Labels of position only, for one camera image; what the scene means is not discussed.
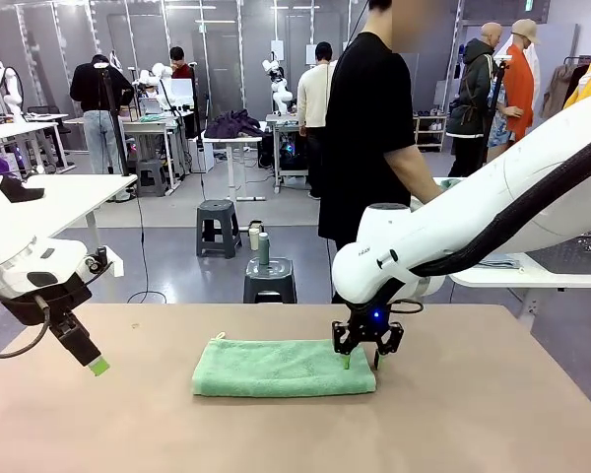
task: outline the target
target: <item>beige cap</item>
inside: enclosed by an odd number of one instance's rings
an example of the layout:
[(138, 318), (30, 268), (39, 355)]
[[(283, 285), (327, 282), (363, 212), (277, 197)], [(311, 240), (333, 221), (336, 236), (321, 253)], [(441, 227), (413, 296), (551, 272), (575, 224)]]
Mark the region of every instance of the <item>beige cap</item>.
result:
[(519, 34), (527, 37), (530, 42), (540, 44), (539, 39), (536, 37), (537, 26), (534, 20), (519, 20), (512, 25), (512, 33)]

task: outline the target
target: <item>green towel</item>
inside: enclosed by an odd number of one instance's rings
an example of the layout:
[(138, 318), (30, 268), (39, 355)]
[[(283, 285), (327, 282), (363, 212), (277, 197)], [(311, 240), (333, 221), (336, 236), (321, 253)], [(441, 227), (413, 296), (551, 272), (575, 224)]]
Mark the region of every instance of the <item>green towel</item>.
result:
[(213, 339), (193, 374), (194, 394), (226, 397), (313, 397), (376, 389), (361, 346), (351, 367), (330, 340), (251, 342)]

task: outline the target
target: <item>plastic stool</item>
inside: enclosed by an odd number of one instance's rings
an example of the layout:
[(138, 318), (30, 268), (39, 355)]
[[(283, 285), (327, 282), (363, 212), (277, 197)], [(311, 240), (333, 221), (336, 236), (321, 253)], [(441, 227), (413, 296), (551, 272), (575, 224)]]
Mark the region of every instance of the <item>plastic stool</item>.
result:
[(136, 164), (138, 174), (138, 195), (164, 197), (168, 190), (166, 176), (160, 160), (139, 161)]
[[(215, 229), (215, 221), (220, 228)], [(215, 241), (221, 235), (222, 241)], [(231, 200), (205, 200), (197, 208), (197, 256), (204, 251), (222, 251), (227, 259), (234, 258), (241, 246), (236, 210)]]
[(269, 258), (261, 266), (258, 258), (247, 263), (245, 269), (244, 304), (297, 304), (294, 264), (287, 258)]

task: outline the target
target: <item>person in black shirt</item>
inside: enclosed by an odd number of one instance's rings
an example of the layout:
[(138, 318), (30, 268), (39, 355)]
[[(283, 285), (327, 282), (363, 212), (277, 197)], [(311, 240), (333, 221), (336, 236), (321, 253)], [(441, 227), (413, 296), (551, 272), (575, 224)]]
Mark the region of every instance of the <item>person in black shirt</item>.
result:
[[(337, 249), (356, 241), (365, 208), (375, 203), (409, 206), (411, 194), (427, 203), (440, 194), (416, 146), (412, 84), (392, 42), (414, 35), (413, 15), (425, 0), (368, 0), (365, 27), (340, 57), (326, 114), (321, 237)], [(394, 8), (403, 7), (392, 29)]]
[[(70, 85), (70, 97), (73, 101), (81, 103), (81, 110), (84, 112), (83, 127), (94, 173), (107, 173), (107, 167), (112, 166), (114, 173), (120, 174), (122, 170), (109, 113), (109, 102), (100, 71), (95, 67), (95, 64), (101, 62), (109, 64), (105, 56), (97, 54), (91, 62), (77, 66)], [(122, 105), (128, 105), (132, 101), (134, 89), (116, 68), (107, 66), (107, 71), (118, 111)], [(122, 191), (116, 196), (116, 201), (124, 202), (130, 198), (127, 191)]]

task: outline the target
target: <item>dark green jacket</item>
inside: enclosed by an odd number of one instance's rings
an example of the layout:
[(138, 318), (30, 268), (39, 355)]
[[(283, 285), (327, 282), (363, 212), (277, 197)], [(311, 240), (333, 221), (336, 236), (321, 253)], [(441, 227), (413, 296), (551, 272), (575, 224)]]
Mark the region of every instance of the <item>dark green jacket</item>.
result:
[(451, 110), (446, 131), (452, 135), (482, 135), (488, 115), (494, 49), (483, 41), (471, 39), (464, 50), (464, 76), (460, 81), (460, 97)]

